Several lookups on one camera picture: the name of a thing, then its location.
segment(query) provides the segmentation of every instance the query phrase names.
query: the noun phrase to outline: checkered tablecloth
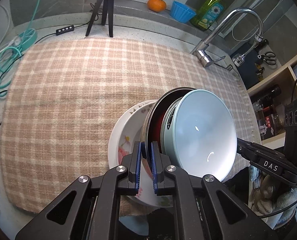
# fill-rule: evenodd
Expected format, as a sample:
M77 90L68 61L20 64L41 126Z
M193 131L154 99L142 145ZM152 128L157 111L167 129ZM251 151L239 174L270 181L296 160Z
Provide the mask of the checkered tablecloth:
M33 46L12 80L0 128L0 164L10 202L40 212L80 175L104 174L118 118L139 102L183 86L215 93L229 108L238 137L260 142L242 82L219 67L203 68L188 53L115 38ZM237 155L227 179L248 165ZM151 210L123 198L120 215Z

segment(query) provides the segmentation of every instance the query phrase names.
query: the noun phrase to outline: stack of dishes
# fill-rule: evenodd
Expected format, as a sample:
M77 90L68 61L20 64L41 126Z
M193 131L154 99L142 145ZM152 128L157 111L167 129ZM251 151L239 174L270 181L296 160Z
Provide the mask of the stack of dishes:
M225 104L213 93L176 88L159 100L145 101L125 112L110 136L109 166L120 165L132 153L135 141L145 143L142 152L140 190L133 200L155 207L172 206L171 196L154 194L150 169L150 145L157 141L173 165L188 174L214 175L219 181L231 170L237 147L236 130Z

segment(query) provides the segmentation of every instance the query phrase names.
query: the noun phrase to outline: black tripod leg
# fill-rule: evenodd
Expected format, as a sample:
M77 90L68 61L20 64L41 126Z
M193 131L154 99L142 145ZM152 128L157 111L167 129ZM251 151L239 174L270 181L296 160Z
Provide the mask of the black tripod leg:
M90 34L91 28L93 26L93 22L95 20L95 17L97 15L98 11L99 11L102 1L103 0L97 0L96 4L94 5L93 13L92 13L89 25L87 27L87 32L85 33L85 36L88 36Z
M113 11L114 11L114 0L109 0L109 35L113 38Z
M104 0L103 9L102 9L102 21L101 21L102 25L105 25L106 23L107 14L108 14L108 0Z

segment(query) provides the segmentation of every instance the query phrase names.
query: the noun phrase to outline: chrome faucet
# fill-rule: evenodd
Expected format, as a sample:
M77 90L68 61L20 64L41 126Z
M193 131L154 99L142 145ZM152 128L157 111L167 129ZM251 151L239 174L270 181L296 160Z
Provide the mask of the chrome faucet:
M237 54L235 55L232 60L234 62L234 64L239 67L241 64L243 64L243 62L245 61L245 56L247 54L249 54L252 49L255 48L255 46L260 43L263 40L262 34L263 34L263 22L261 20L261 18L258 16L258 14L253 11L250 8L247 7L239 7L234 9L233 11L231 11L217 26L216 28L204 39L201 40L196 46L195 48L191 51L191 54L195 55L196 57L198 57L198 59L201 61L203 67L208 67L212 64L214 64L215 62L218 62L222 59L225 58L225 56L220 57L216 60L212 60L212 58L207 55L206 53L206 48L209 46L209 43L213 40L213 38L216 37L216 35L219 34L219 32L222 30L222 28L224 27L224 25L235 15L240 14L240 13L249 13L252 14L253 16L255 16L255 18L257 19L258 22L258 32L255 35L255 40L253 45L250 47L249 50L247 50L244 54Z

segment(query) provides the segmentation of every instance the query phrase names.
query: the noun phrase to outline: light blue bowl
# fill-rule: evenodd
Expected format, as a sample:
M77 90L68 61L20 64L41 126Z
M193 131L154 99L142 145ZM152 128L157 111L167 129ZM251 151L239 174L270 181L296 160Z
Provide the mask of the light blue bowl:
M223 181L237 148L233 118L215 94L202 89L187 93L166 117L164 150L173 165L188 174L212 174Z
M196 12L184 4L174 1L172 9L170 10L170 15L175 20L181 23L186 23L196 15Z

